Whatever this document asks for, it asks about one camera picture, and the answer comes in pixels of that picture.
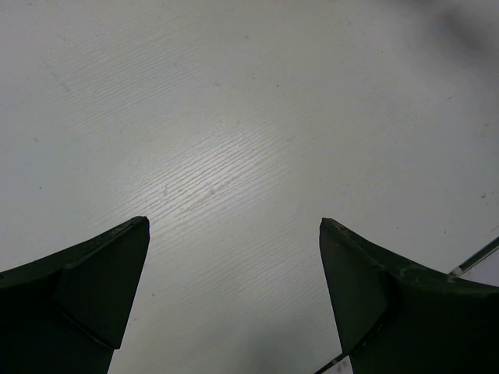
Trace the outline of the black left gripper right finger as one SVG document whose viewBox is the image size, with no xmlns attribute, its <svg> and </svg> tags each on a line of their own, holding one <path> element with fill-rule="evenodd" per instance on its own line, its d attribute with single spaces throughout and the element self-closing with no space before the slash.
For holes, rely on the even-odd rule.
<svg viewBox="0 0 499 374">
<path fill-rule="evenodd" d="M 497 287 L 420 265 L 331 218 L 319 246 L 353 372 L 497 372 Z"/>
</svg>

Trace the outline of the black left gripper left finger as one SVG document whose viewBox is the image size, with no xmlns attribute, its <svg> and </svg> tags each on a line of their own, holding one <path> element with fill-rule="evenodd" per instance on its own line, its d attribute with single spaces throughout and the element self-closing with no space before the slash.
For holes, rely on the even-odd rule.
<svg viewBox="0 0 499 374">
<path fill-rule="evenodd" d="M 1 273 L 3 373 L 106 373 L 121 345 L 150 242 L 134 217 Z"/>
</svg>

